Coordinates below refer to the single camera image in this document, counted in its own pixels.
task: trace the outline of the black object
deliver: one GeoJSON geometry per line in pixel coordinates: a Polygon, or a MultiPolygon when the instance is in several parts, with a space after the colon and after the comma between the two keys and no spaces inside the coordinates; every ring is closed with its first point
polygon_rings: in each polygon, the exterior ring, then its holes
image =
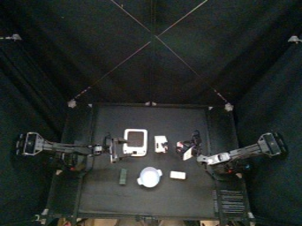
{"type": "Polygon", "coordinates": [[[202,152],[202,139],[199,130],[192,133],[192,139],[178,142],[180,146],[176,146],[176,153],[183,157],[186,151],[192,147],[192,156],[196,157],[202,152]]]}

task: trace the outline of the small white object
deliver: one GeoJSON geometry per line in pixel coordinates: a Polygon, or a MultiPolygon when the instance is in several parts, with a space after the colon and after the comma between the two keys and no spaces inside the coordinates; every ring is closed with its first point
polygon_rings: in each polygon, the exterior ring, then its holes
{"type": "Polygon", "coordinates": [[[242,173],[237,173],[237,177],[242,179],[242,173]]]}
{"type": "Polygon", "coordinates": [[[155,136],[156,153],[166,153],[167,151],[166,143],[167,143],[166,136],[155,136]]]}
{"type": "Polygon", "coordinates": [[[60,169],[57,169],[56,172],[55,172],[55,174],[59,176],[61,174],[61,172],[63,171],[60,169]]]}
{"type": "Polygon", "coordinates": [[[124,139],[127,143],[123,145],[124,154],[131,156],[144,156],[147,149],[147,130],[126,129],[124,139]]]}
{"type": "Polygon", "coordinates": [[[227,103],[225,109],[226,111],[233,111],[234,106],[230,103],[227,103]]]}
{"type": "Polygon", "coordinates": [[[192,157],[192,147],[184,152],[183,161],[192,157]]]}
{"type": "Polygon", "coordinates": [[[76,101],[75,100],[68,101],[67,105],[70,108],[74,108],[76,106],[76,101]]]}
{"type": "Polygon", "coordinates": [[[49,209],[45,208],[44,211],[43,211],[43,213],[41,213],[41,215],[48,215],[48,211],[49,211],[49,209]]]}
{"type": "Polygon", "coordinates": [[[186,172],[171,171],[170,172],[170,178],[184,180],[186,179],[186,172]]]}
{"type": "Polygon", "coordinates": [[[139,185],[144,187],[155,187],[159,183],[159,179],[163,176],[163,172],[160,169],[155,169],[154,167],[146,167],[136,179],[139,185]]]}
{"type": "Polygon", "coordinates": [[[251,212],[247,212],[249,218],[255,218],[251,212]]]}

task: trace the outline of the diagonal wire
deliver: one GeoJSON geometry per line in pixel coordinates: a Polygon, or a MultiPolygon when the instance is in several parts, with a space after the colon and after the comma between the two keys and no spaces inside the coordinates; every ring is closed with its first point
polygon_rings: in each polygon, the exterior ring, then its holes
{"type": "Polygon", "coordinates": [[[102,79],[104,79],[108,75],[110,75],[110,73],[111,72],[114,72],[114,70],[126,62],[126,61],[128,61],[130,60],[130,58],[132,58],[132,56],[134,55],[136,55],[138,54],[138,52],[140,52],[140,50],[148,45],[151,43],[151,41],[150,42],[147,42],[136,51],[135,51],[135,53],[132,53],[102,77],[100,77],[100,79],[98,79],[96,81],[95,81],[95,83],[92,83],[92,85],[90,86],[90,87],[87,87],[76,96],[75,96],[75,98],[72,99],[72,100],[76,100],[99,82],[100,82],[100,80],[102,79]]]}
{"type": "Polygon", "coordinates": [[[163,35],[204,3],[207,2],[207,0],[204,0],[159,35],[158,37],[160,37],[160,35],[163,35]]]}
{"type": "Polygon", "coordinates": [[[139,20],[127,12],[127,10],[116,3],[115,0],[110,0],[118,8],[136,21],[136,23],[147,30],[147,32],[151,33],[151,31],[147,29],[147,27],[139,22],[139,20]]]}
{"type": "MultiPolygon", "coordinates": [[[[130,12],[116,3],[115,0],[110,0],[116,6],[118,8],[132,18],[132,20],[147,30],[148,33],[152,34],[152,32],[148,30],[148,28],[139,22],[139,20],[130,14],[130,12]]],[[[160,40],[159,36],[163,35],[204,3],[207,2],[207,0],[204,0],[159,35],[154,35],[154,37],[162,42],[162,44],[167,47],[167,49],[174,53],[174,55],[176,56],[176,58],[183,62],[183,64],[186,65],[186,67],[191,70],[191,72],[200,77],[200,75],[198,74],[198,72],[194,70],[194,68],[188,65],[188,63],[184,61],[184,59],[176,54],[176,52],[167,46],[167,44],[160,40]]],[[[123,60],[118,66],[110,71],[107,72],[103,77],[87,88],[84,89],[79,95],[75,96],[75,98],[72,100],[76,100],[99,82],[100,80],[108,76],[108,74],[151,43],[151,41],[136,50],[136,52],[126,59],[123,60]]],[[[221,97],[221,99],[229,103],[227,99],[223,97],[223,95],[210,86],[210,84],[204,81],[206,85],[212,89],[212,91],[217,93],[217,95],[221,97]]]]}
{"type": "MultiPolygon", "coordinates": [[[[200,74],[198,74],[198,72],[194,70],[194,68],[190,66],[190,64],[184,61],[184,59],[178,55],[178,53],[167,46],[167,44],[164,43],[164,41],[156,36],[156,39],[162,42],[162,44],[166,46],[166,48],[172,52],[172,54],[176,56],[176,58],[183,62],[183,64],[186,65],[186,67],[191,70],[191,72],[200,77],[200,74]]],[[[215,94],[221,97],[221,99],[225,101],[225,103],[229,103],[227,99],[225,98],[225,96],[212,88],[212,86],[206,82],[206,85],[212,89],[212,91],[215,92],[215,94]]]]}

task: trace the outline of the cable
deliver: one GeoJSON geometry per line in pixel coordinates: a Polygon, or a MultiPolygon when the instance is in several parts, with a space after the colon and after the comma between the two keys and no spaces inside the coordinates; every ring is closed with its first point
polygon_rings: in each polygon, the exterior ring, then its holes
{"type": "Polygon", "coordinates": [[[132,58],[132,56],[148,45],[151,43],[151,41],[150,42],[147,42],[146,44],[144,44],[144,46],[142,46],[136,51],[135,51],[135,53],[132,53],[118,65],[116,65],[116,67],[114,67],[114,69],[111,69],[103,76],[102,76],[102,78],[100,79],[98,79],[96,80],[96,82],[90,86],[90,87],[87,87],[75,97],[74,97],[74,99],[72,100],[76,100],[107,76],[108,76],[108,74],[111,73],[111,72],[114,72],[115,70],[116,70],[116,68],[130,59],[130,58],[132,58]]]}

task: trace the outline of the white device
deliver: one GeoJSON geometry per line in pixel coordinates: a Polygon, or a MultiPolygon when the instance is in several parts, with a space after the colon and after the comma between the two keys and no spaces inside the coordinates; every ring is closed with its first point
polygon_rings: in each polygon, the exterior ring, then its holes
{"type": "Polygon", "coordinates": [[[155,148],[156,148],[156,153],[166,153],[167,151],[167,140],[166,136],[155,136],[155,148]]]}
{"type": "Polygon", "coordinates": [[[184,180],[186,179],[186,172],[171,171],[170,172],[170,178],[184,180]]]}
{"type": "Polygon", "coordinates": [[[123,145],[124,154],[131,156],[144,156],[147,149],[147,130],[126,129],[124,139],[127,143],[123,145]]]}

